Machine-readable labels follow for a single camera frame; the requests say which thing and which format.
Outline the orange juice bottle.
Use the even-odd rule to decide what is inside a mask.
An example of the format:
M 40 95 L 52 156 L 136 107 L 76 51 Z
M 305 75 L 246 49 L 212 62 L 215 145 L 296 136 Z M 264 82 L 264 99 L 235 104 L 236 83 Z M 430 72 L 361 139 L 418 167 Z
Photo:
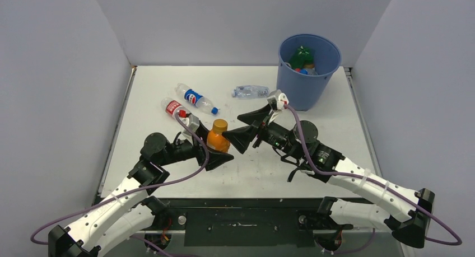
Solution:
M 207 146 L 216 151 L 228 153 L 230 142 L 222 135 L 227 131 L 228 123 L 223 119 L 216 119 L 207 136 Z

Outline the Starbucks latte bottle green cap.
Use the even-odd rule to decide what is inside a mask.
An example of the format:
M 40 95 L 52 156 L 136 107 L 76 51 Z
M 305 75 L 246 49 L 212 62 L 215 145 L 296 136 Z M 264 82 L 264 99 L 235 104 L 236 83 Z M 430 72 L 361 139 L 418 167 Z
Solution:
M 306 64 L 304 65 L 304 68 L 308 71 L 312 71 L 312 72 L 315 72 L 315 64 Z

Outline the blue plastic bin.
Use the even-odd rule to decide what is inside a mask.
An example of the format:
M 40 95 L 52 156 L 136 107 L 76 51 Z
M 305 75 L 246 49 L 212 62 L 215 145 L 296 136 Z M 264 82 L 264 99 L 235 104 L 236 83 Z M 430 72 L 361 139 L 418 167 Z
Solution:
M 292 69 L 288 61 L 300 46 L 313 51 L 315 73 L 301 74 Z M 332 75 L 340 67 L 342 56 L 338 47 L 329 39 L 312 34 L 298 34 L 285 39 L 278 50 L 276 88 L 290 99 L 295 110 L 311 109 L 321 97 Z

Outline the green plastic bottle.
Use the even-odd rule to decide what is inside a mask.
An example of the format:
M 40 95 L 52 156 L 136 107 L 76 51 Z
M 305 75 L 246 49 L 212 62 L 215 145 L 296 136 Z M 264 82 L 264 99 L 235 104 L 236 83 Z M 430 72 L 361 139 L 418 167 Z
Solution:
M 315 64 L 314 54 L 310 48 L 306 46 L 300 46 L 295 50 L 295 52 L 289 59 L 288 65 L 290 66 L 290 68 L 296 70 L 304 69 L 304 65 L 306 64 Z

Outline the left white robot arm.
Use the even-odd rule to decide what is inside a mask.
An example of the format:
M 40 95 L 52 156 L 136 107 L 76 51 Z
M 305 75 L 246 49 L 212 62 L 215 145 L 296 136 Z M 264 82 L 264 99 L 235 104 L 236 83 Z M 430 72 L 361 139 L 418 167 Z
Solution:
M 191 142 L 148 135 L 138 162 L 105 200 L 68 226 L 49 231 L 48 256 L 104 256 L 138 231 L 163 228 L 165 205 L 152 194 L 167 184 L 170 174 L 164 166 L 195 158 L 201 170 L 213 170 L 234 159 L 208 148 L 196 132 L 191 134 Z

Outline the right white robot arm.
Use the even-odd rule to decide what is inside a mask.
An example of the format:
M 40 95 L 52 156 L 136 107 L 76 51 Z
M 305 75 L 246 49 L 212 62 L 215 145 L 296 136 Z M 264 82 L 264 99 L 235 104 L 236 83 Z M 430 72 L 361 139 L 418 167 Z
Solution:
M 310 121 L 297 120 L 292 129 L 273 122 L 269 105 L 238 116 L 246 126 L 223 132 L 240 152 L 262 142 L 283 152 L 281 160 L 295 159 L 297 171 L 324 183 L 347 189 L 368 203 L 352 203 L 326 197 L 317 212 L 324 228 L 353 225 L 390 232 L 399 242 L 417 249 L 424 247 L 431 222 L 435 194 L 426 189 L 414 190 L 391 183 L 365 169 L 342 153 L 318 140 L 318 129 Z

